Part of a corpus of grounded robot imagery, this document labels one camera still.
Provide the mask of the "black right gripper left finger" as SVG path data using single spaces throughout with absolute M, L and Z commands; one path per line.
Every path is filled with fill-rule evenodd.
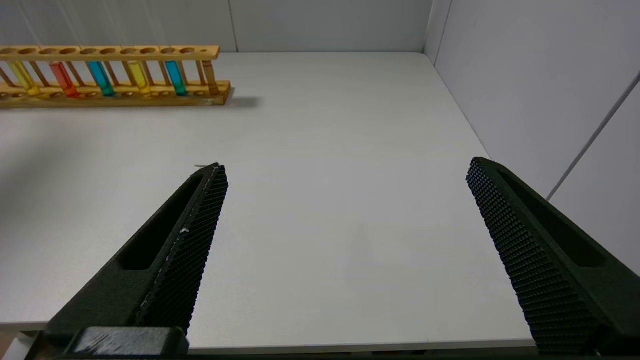
M 190 175 L 48 322 L 58 347 L 91 327 L 187 332 L 229 183 L 215 162 Z

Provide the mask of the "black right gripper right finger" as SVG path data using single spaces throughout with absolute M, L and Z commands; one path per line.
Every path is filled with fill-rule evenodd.
M 638 354 L 640 278 L 502 164 L 466 182 L 540 354 Z

